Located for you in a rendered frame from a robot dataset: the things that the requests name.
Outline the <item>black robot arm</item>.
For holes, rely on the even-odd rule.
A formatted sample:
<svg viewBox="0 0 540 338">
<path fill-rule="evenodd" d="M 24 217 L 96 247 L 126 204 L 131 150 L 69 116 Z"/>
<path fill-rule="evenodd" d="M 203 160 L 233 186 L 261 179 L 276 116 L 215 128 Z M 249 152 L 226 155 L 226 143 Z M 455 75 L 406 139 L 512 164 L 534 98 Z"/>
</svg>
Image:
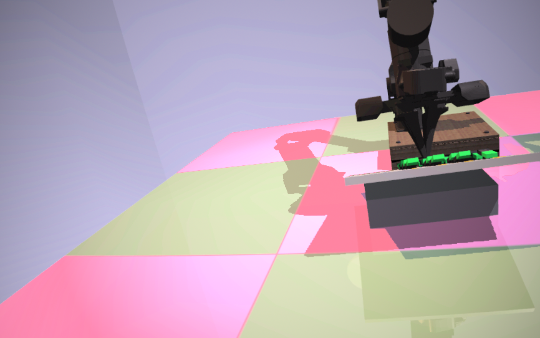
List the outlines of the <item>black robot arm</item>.
<svg viewBox="0 0 540 338">
<path fill-rule="evenodd" d="M 428 35 L 437 0 L 377 0 L 380 18 L 387 18 L 388 41 L 392 59 L 411 51 L 430 50 Z M 399 66 L 402 67 L 399 67 Z M 460 70 L 456 59 L 440 60 L 438 67 L 411 70 L 399 64 L 395 81 L 393 64 L 388 69 L 388 100 L 425 92 L 446 92 L 446 83 L 458 82 Z M 391 99 L 391 97 L 394 97 Z"/>
</svg>

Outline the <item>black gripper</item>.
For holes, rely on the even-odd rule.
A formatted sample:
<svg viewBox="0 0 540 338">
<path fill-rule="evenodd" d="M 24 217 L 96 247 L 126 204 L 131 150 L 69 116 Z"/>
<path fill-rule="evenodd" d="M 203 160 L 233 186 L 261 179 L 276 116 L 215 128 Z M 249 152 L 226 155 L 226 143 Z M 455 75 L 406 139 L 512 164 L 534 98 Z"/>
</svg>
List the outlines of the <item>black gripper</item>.
<svg viewBox="0 0 540 338">
<path fill-rule="evenodd" d="M 394 77 L 396 81 L 398 65 L 403 64 L 409 69 L 427 69 L 431 63 L 433 68 L 433 56 L 431 51 L 411 51 L 398 55 L 392 59 Z M 355 111 L 358 122 L 377 119 L 381 113 L 393 112 L 394 122 L 401 121 L 407 132 L 413 139 L 422 158 L 430 156 L 436 125 L 440 115 L 447 112 L 446 104 L 452 103 L 456 107 L 479 104 L 489 99 L 489 88 L 485 81 L 459 83 L 450 91 L 425 92 L 420 95 L 411 95 L 394 100 L 383 101 L 381 96 L 358 99 L 355 103 Z M 422 114 L 423 136 L 418 120 L 418 111 L 415 108 L 423 107 Z"/>
</svg>

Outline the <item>beige switch panel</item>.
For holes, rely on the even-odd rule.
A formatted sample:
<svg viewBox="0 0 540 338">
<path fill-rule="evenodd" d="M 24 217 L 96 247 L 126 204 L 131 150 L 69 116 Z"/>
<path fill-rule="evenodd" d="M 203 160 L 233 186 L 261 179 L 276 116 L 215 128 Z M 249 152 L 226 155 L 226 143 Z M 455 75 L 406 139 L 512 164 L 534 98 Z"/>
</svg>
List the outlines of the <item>beige switch panel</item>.
<svg viewBox="0 0 540 338">
<path fill-rule="evenodd" d="M 540 152 L 498 157 L 485 148 L 408 158 L 396 162 L 398 170 L 344 182 L 364 184 L 370 229 L 451 221 L 499 215 L 499 185 L 482 168 L 532 162 L 540 162 Z"/>
</svg>

